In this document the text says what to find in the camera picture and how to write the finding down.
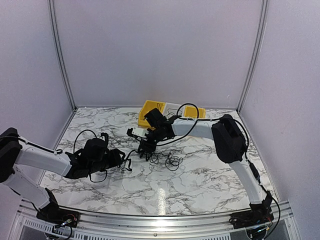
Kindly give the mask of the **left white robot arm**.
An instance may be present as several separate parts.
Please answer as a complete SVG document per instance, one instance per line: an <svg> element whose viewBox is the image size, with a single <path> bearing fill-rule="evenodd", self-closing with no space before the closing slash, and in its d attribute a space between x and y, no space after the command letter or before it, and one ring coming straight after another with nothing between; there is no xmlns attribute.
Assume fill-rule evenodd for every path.
<svg viewBox="0 0 320 240"><path fill-rule="evenodd" d="M63 219L63 211L53 193L26 176L19 165L56 173L67 179L87 178L96 172L121 166L125 153L108 148L108 136L89 139L74 153L37 145L10 127L0 135L0 182L32 202L53 223Z"/></svg>

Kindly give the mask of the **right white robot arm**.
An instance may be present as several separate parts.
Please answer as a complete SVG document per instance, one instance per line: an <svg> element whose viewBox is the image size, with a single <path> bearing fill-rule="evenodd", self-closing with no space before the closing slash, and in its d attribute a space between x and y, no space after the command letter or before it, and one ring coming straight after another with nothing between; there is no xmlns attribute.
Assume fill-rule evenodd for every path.
<svg viewBox="0 0 320 240"><path fill-rule="evenodd" d="M217 157L228 164L240 179L249 199L251 210L247 219L252 224L258 224L267 216L273 197L262 183L255 165L249 161L247 152L249 137L241 124L231 115L220 118L190 118L181 114L166 118L157 108L144 116L150 128L140 135L138 152L149 155L157 147L179 141L187 136L213 140Z"/></svg>

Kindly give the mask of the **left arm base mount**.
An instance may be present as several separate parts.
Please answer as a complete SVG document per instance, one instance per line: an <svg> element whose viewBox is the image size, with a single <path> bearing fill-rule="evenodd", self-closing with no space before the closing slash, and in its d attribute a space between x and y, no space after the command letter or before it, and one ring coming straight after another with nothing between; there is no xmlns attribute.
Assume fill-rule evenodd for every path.
<svg viewBox="0 0 320 240"><path fill-rule="evenodd" d="M80 213L78 211L61 208L52 193L48 188L45 188L48 193L49 203L37 210L36 217L46 222L61 225L62 223L71 220L69 223L72 228L78 225Z"/></svg>

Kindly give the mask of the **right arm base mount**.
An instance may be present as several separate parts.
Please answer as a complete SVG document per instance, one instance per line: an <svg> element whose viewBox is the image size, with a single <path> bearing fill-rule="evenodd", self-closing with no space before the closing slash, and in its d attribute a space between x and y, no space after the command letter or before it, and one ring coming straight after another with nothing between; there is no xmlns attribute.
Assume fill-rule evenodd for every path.
<svg viewBox="0 0 320 240"><path fill-rule="evenodd" d="M272 201L273 197L268 192L262 203L250 203L250 210L232 213L229 223L233 225L234 229L240 229L272 222L274 220L271 208Z"/></svg>

